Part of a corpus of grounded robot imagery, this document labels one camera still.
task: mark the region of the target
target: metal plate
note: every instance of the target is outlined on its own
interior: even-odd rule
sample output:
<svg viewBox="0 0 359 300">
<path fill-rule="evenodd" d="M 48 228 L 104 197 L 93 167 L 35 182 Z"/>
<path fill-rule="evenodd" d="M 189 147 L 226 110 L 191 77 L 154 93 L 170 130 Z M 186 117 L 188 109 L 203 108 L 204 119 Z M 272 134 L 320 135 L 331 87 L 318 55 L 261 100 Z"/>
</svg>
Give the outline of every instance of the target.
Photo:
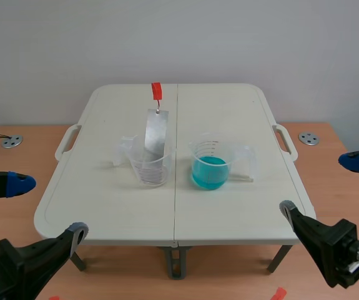
<svg viewBox="0 0 359 300">
<path fill-rule="evenodd" d="M 310 146 L 315 146 L 319 143 L 319 137 L 317 135 L 315 135 L 314 133 L 312 132 L 303 132 L 303 133 L 300 133 L 298 135 L 298 139 L 306 144 L 306 145 L 310 145 Z"/>
<path fill-rule="evenodd" d="M 156 161 L 164 156 L 167 123 L 168 111 L 157 114 L 155 109 L 147 110 L 143 162 Z"/>
<path fill-rule="evenodd" d="M 22 140 L 23 140 L 22 136 L 15 134 L 11 136 L 11 139 L 3 139 L 2 147 L 6 149 L 16 147 L 22 143 Z"/>
</svg>

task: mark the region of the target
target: white wall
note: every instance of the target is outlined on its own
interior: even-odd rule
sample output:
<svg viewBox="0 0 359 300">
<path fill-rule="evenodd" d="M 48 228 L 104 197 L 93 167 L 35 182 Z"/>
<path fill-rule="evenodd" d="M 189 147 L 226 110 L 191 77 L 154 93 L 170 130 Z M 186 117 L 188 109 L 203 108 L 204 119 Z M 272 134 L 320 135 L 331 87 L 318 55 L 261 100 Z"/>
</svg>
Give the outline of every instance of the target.
<svg viewBox="0 0 359 300">
<path fill-rule="evenodd" d="M 359 149 L 359 0 L 0 0 L 0 123 L 74 123 L 110 83 L 252 83 Z"/>
</svg>

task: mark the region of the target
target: cup handle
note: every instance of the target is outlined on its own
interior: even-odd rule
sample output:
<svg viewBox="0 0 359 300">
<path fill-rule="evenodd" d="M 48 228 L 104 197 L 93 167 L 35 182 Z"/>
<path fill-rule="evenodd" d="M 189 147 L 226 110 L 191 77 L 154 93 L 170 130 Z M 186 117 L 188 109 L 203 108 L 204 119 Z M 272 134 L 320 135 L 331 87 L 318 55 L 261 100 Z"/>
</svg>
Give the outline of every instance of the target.
<svg viewBox="0 0 359 300">
<path fill-rule="evenodd" d="M 249 166 L 248 177 L 253 182 L 257 177 L 257 157 L 253 147 L 241 145 L 237 149 L 237 157 L 239 159 L 247 159 Z"/>
<path fill-rule="evenodd" d="M 124 163 L 126 159 L 125 154 L 132 149 L 136 137 L 137 136 L 134 137 L 123 136 L 119 141 L 119 144 L 115 146 L 114 153 L 112 156 L 112 163 L 115 167 Z"/>
</svg>

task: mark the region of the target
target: white folding table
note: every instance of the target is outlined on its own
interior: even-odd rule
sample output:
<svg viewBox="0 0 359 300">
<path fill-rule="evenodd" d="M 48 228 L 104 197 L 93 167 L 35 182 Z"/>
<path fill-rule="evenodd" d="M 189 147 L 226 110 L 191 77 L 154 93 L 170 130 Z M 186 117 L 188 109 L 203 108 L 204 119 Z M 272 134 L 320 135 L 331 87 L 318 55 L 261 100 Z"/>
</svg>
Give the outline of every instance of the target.
<svg viewBox="0 0 359 300">
<path fill-rule="evenodd" d="M 150 85 L 100 87 L 56 151 L 59 164 L 34 217 L 37 231 L 43 238 L 53 238 L 82 221 L 89 226 L 84 244 L 162 247 L 174 279 L 185 277 L 186 250 L 192 246 L 280 244 L 268 267 L 273 272 L 291 245 L 298 243 L 279 203 L 291 200 L 302 213 L 315 217 L 293 163 L 297 151 L 288 132 L 276 124 L 255 86 L 163 84 L 162 90 L 161 109 L 169 111 L 168 135 L 177 147 L 169 181 L 144 188 L 130 165 L 112 165 L 114 144 L 122 136 L 144 133 L 146 110 L 155 107 Z M 280 149 L 275 131 L 289 152 Z M 256 180 L 228 181 L 214 191 L 195 187 L 189 179 L 188 143 L 204 132 L 222 132 L 252 146 L 257 154 Z M 75 133 L 76 141 L 68 150 Z M 172 251 L 179 251 L 180 258 L 174 259 Z M 76 255 L 73 261 L 84 268 Z"/>
</svg>

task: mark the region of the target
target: red tag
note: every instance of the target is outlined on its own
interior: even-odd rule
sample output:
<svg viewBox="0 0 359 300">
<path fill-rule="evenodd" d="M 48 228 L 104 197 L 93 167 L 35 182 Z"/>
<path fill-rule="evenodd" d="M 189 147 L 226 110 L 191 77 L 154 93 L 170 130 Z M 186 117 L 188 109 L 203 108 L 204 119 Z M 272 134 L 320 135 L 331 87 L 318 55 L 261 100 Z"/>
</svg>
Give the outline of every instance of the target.
<svg viewBox="0 0 359 300">
<path fill-rule="evenodd" d="M 287 294 L 286 290 L 284 290 L 280 287 L 277 289 L 276 294 L 273 295 L 271 300 L 283 300 L 285 298 L 286 294 Z"/>
<path fill-rule="evenodd" d="M 162 99 L 162 89 L 161 83 L 153 82 L 152 83 L 152 90 L 153 90 L 153 99 L 154 100 L 161 100 Z"/>
</svg>

